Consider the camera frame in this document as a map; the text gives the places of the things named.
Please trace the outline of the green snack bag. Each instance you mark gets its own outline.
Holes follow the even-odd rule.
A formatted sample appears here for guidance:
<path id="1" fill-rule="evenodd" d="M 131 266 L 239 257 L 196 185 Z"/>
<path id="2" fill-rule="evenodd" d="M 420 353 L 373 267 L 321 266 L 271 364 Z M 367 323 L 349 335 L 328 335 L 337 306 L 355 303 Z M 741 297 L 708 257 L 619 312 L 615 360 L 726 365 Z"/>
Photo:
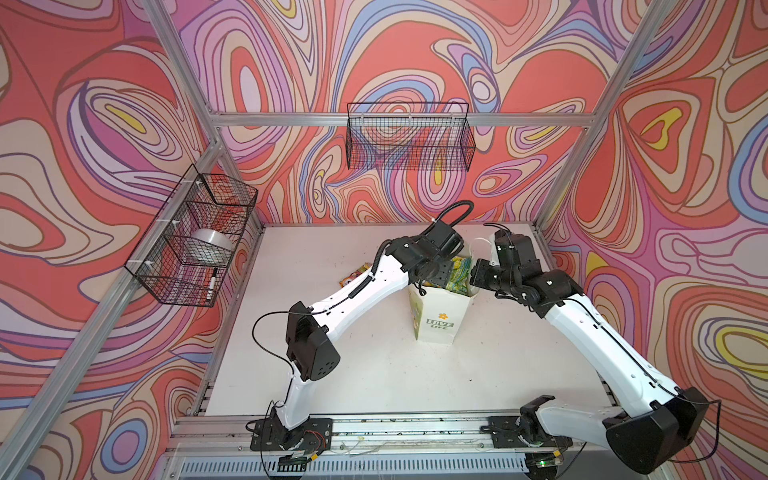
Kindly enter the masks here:
<path id="1" fill-rule="evenodd" d="M 473 289 L 470 285 L 472 267 L 473 260 L 471 257 L 454 257 L 445 289 L 454 294 L 467 297 L 473 296 Z"/>

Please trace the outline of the white paper bag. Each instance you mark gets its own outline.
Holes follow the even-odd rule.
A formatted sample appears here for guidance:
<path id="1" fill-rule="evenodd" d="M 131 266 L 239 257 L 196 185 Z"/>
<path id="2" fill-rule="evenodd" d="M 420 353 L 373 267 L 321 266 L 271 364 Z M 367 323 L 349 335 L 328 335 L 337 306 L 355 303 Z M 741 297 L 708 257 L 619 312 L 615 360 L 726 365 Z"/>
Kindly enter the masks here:
<path id="1" fill-rule="evenodd" d="M 489 238 L 476 237 L 457 256 L 471 257 L 474 267 L 477 260 L 490 257 L 492 250 Z M 445 288 L 427 286 L 424 291 L 418 291 L 410 285 L 408 293 L 416 340 L 451 345 L 479 292 L 475 287 L 472 289 L 474 295 L 467 297 Z"/>

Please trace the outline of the red Fox's candy bag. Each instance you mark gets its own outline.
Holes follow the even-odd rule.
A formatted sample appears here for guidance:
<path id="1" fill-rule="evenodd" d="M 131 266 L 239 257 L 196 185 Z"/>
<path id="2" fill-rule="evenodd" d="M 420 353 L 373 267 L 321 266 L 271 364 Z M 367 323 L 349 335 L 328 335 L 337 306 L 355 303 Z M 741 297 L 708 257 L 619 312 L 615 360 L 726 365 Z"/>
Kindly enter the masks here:
<path id="1" fill-rule="evenodd" d="M 345 278 L 343 278 L 339 284 L 341 287 L 345 287 L 364 273 L 366 273 L 370 268 L 372 267 L 371 263 L 364 263 L 362 266 L 358 267 L 356 270 L 348 274 Z"/>

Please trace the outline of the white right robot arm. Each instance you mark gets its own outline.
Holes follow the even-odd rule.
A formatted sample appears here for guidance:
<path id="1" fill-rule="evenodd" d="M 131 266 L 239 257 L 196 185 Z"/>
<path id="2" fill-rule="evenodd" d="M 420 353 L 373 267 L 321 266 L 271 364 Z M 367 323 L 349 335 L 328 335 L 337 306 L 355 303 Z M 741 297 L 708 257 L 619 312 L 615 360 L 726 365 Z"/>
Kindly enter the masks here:
<path id="1" fill-rule="evenodd" d="M 548 322 L 587 359 L 616 399 L 614 407 L 570 404 L 541 395 L 502 430 L 530 447 L 558 437 L 610 450 L 625 466 L 650 474 L 693 443 L 719 399 L 681 388 L 630 345 L 597 311 L 582 287 L 559 269 L 545 271 L 530 237 L 495 224 L 492 257 L 479 259 L 470 283 L 511 300 Z"/>

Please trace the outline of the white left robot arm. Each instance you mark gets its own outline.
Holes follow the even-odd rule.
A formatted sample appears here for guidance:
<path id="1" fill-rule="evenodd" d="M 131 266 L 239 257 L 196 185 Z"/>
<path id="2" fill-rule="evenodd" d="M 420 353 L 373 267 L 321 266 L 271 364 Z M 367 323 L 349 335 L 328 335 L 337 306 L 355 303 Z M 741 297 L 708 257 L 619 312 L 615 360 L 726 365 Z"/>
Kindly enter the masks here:
<path id="1" fill-rule="evenodd" d="M 425 293 L 427 284 L 448 284 L 453 259 L 464 247 L 456 226 L 473 209 L 472 201 L 459 200 L 421 233 L 384 240 L 361 276 L 323 300 L 309 306 L 299 301 L 284 312 L 286 355 L 269 354 L 290 366 L 291 377 L 285 399 L 270 408 L 271 418 L 288 432 L 309 419 L 316 383 L 341 360 L 334 342 L 374 306 L 409 285 Z"/>

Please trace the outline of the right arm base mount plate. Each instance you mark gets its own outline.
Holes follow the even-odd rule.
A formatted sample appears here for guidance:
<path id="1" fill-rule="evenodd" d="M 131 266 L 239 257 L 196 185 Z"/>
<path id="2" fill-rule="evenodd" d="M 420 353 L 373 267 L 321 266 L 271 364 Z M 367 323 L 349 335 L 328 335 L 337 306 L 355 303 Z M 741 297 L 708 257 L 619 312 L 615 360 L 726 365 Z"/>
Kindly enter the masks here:
<path id="1" fill-rule="evenodd" d="M 526 437 L 519 416 L 491 416 L 480 427 L 480 432 L 491 437 L 495 448 L 536 448 L 542 440 Z"/>

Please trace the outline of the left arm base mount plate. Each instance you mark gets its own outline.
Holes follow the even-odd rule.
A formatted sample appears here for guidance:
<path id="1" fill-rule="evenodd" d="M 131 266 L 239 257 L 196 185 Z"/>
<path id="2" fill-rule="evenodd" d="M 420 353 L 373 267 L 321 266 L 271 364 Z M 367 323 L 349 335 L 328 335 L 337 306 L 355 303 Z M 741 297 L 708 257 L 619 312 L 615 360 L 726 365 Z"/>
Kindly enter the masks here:
<path id="1" fill-rule="evenodd" d="M 279 418 L 257 419 L 245 425 L 251 434 L 250 449 L 259 452 L 293 451 L 322 452 L 331 446 L 333 420 L 310 417 L 293 429 L 286 428 Z"/>

